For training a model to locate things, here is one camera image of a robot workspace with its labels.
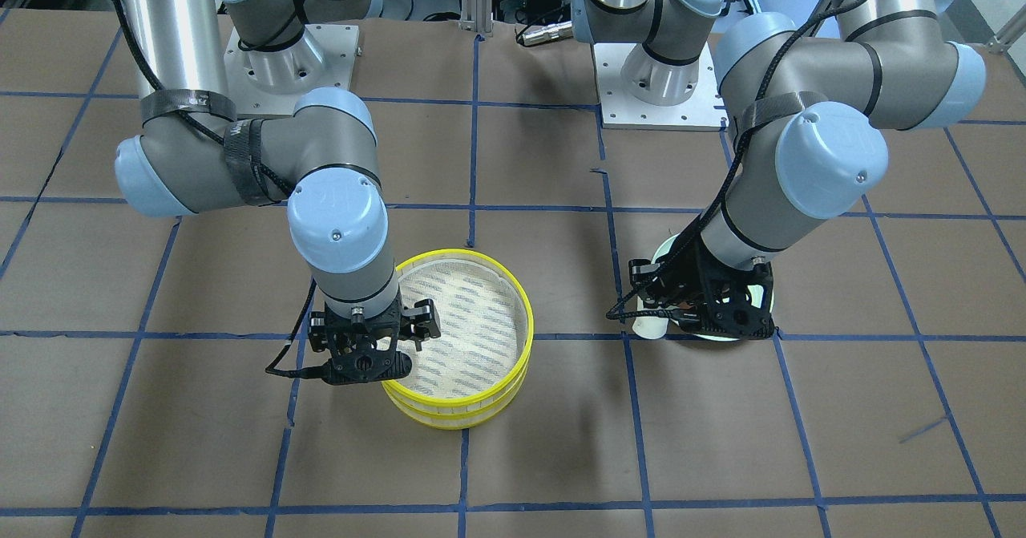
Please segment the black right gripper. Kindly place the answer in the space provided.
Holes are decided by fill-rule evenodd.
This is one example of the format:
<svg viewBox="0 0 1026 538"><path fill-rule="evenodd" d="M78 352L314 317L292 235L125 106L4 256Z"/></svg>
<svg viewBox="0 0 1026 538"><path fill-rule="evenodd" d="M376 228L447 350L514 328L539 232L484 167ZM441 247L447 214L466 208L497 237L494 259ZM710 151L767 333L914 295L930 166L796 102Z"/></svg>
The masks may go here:
<svg viewBox="0 0 1026 538"><path fill-rule="evenodd" d="M413 359L399 350L397 342L413 341L415 351L421 352L425 341L440 337L433 298L416 301L413 307L395 301L373 318L359 312L349 319L330 309L313 311L308 333L312 351L329 351L330 358L309 367L308 378L330 385L405 378L413 370Z"/></svg>

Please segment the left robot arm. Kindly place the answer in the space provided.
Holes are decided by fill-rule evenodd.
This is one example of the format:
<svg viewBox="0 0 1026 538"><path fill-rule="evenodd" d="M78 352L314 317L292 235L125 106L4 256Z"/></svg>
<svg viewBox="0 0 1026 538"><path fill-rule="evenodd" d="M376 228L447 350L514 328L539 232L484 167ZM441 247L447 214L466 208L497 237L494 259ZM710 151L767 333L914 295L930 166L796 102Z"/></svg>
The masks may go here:
<svg viewBox="0 0 1026 538"><path fill-rule="evenodd" d="M884 129L946 127L984 92L984 60L944 40L934 0L821 0L802 26L734 23L712 52L733 139L711 205L606 313L638 336L669 323L703 338L774 334L772 260L850 209L887 171Z"/></svg>

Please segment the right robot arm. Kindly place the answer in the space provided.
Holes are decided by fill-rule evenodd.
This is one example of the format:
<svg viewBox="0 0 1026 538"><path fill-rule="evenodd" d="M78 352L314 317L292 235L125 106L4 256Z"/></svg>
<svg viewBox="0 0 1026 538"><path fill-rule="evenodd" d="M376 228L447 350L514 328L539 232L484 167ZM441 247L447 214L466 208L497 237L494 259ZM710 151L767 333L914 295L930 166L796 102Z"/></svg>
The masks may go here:
<svg viewBox="0 0 1026 538"><path fill-rule="evenodd" d="M153 217L285 202L310 289L325 304L301 316L312 349L329 359L298 370L273 360L268 373L331 385L408 376L413 360L398 343L420 346L441 331L429 298L402 303L366 104L344 88L301 84L317 63L302 55L292 113L243 119L220 59L215 0L112 1L142 75L143 132L122 141L114 161L125 201ZM312 47L304 0L223 1L242 47Z"/></svg>

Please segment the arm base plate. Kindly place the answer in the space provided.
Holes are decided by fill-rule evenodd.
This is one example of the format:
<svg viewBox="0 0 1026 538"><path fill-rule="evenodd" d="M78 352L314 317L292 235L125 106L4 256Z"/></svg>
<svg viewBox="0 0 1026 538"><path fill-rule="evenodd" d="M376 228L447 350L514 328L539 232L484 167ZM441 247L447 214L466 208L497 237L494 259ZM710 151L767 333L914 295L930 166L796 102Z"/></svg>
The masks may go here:
<svg viewBox="0 0 1026 538"><path fill-rule="evenodd" d="M656 62L639 43L598 42L592 53L605 127L708 131L728 125L708 45L685 66Z"/></svg>
<svg viewBox="0 0 1026 538"><path fill-rule="evenodd" d="M297 101L312 89L348 90L361 36L355 24L308 24L292 47L260 52L242 51L238 31L232 30L224 66L237 117L292 115Z"/></svg>

